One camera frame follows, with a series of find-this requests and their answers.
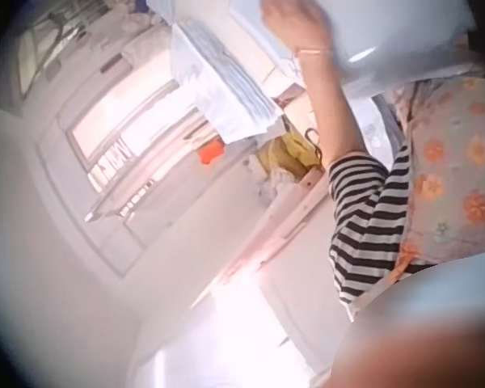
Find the cloth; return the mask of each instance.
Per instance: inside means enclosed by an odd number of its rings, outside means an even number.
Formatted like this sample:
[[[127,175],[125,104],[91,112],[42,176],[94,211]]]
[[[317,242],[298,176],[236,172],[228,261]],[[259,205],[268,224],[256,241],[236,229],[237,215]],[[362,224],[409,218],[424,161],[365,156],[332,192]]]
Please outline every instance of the cloth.
[[[351,304],[395,267],[406,224],[409,149],[388,170],[375,158],[352,154],[330,171],[336,230],[329,251],[339,299]],[[427,268],[412,263],[408,273]]]
[[[330,171],[330,257],[354,315],[377,296],[375,285],[384,290],[417,269],[485,252],[485,79],[416,82],[386,99],[407,128],[392,172],[364,156]]]

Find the woman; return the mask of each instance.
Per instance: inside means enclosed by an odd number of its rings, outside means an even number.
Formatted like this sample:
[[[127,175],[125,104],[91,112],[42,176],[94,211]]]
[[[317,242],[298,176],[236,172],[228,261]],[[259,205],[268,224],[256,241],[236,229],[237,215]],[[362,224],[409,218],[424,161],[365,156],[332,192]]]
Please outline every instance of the woman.
[[[340,87],[312,0],[263,0],[296,54],[331,177],[335,285],[351,316],[373,287],[485,252],[485,79],[416,82],[394,94],[407,139],[392,171],[372,158]]]

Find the hand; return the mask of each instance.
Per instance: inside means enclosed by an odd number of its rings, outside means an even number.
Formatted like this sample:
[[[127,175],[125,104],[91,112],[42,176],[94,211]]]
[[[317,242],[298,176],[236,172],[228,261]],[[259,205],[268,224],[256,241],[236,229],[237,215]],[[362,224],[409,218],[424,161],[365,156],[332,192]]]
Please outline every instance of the hand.
[[[264,23],[293,53],[332,50],[332,36],[313,0],[262,0]]]

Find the window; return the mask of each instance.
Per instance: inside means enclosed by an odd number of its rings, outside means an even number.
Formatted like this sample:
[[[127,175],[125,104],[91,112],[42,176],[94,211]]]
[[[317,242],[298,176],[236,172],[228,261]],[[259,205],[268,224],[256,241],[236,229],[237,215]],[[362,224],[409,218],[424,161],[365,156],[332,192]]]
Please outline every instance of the window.
[[[108,11],[103,0],[59,2],[50,12],[25,28],[19,38],[17,54],[23,98],[27,97],[41,71],[53,63],[65,46],[75,37],[79,38],[89,24]]]

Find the orange object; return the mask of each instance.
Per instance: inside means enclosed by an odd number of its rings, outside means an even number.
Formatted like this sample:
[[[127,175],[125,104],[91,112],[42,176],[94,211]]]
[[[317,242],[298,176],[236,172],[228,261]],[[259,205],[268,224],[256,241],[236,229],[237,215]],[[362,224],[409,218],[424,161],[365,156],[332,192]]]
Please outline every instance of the orange object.
[[[199,148],[197,153],[200,155],[201,164],[208,166],[225,153],[225,143],[217,137]]]

